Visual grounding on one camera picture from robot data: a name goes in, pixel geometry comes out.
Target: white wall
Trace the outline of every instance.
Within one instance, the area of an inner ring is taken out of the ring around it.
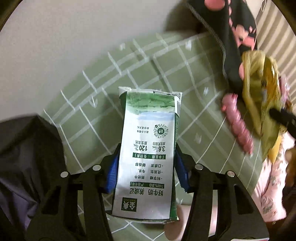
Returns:
[[[23,1],[0,32],[0,120],[42,111],[84,66],[112,46],[146,33],[195,29],[197,20],[183,4]]]

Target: human hand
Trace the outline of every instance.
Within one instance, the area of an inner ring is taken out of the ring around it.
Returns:
[[[296,147],[286,150],[285,157],[288,162],[286,168],[286,186],[292,187],[296,177]]]

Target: green square logo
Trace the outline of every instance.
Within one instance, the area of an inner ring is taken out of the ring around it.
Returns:
[[[121,210],[122,211],[136,212],[137,211],[137,199],[136,198],[123,197],[122,198],[122,203],[121,203]]]

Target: white cord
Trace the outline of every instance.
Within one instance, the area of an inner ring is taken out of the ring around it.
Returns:
[[[261,2],[261,11],[263,12],[266,6],[266,0],[262,0]]]

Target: pink twisted object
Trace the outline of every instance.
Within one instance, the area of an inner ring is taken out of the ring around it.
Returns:
[[[246,153],[253,153],[254,142],[250,131],[246,128],[245,122],[241,119],[241,114],[237,109],[237,94],[226,94],[222,99],[222,111],[231,124],[231,130],[237,141]]]

